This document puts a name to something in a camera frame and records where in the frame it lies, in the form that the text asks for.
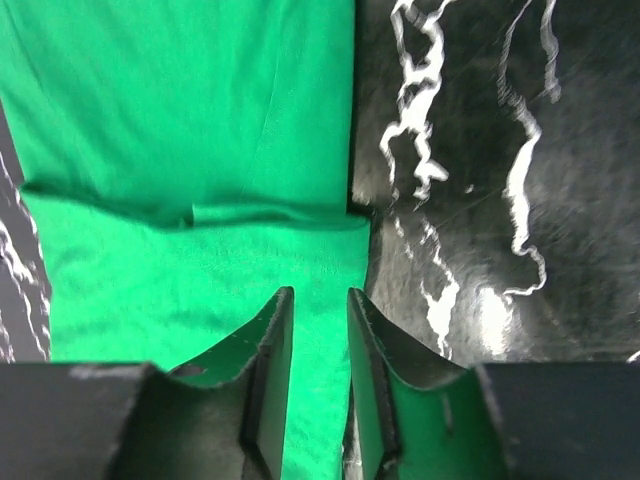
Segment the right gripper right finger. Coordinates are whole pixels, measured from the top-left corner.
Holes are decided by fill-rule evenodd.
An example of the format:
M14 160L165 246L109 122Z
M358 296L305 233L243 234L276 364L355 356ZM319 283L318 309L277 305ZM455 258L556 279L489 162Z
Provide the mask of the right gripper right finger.
M632 363L460 367L347 295L367 479L635 479L639 368Z

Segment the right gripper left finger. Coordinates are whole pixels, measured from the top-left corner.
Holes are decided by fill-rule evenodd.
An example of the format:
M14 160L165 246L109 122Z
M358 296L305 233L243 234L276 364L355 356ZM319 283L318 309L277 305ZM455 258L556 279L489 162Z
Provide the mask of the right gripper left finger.
M5 479L277 479L294 292L184 364L1 368Z

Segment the green t shirt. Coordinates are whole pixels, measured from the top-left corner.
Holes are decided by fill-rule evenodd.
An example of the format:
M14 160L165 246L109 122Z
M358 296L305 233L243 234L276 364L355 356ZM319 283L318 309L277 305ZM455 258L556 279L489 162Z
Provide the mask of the green t shirt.
M350 1L5 1L1 101L63 361L195 357L295 293L283 475L341 475Z

